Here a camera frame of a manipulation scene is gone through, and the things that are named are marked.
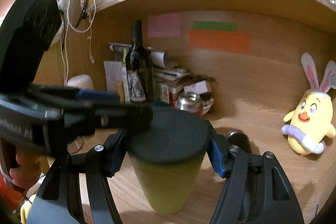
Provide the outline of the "left hand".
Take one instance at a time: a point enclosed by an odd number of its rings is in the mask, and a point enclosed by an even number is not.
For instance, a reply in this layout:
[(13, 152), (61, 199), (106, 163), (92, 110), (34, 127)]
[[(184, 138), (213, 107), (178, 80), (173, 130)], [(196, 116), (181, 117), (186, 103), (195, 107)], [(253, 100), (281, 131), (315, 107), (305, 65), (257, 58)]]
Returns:
[(39, 180), (42, 173), (47, 173), (49, 164), (45, 156), (17, 150), (18, 167), (10, 169), (13, 184), (27, 193)]

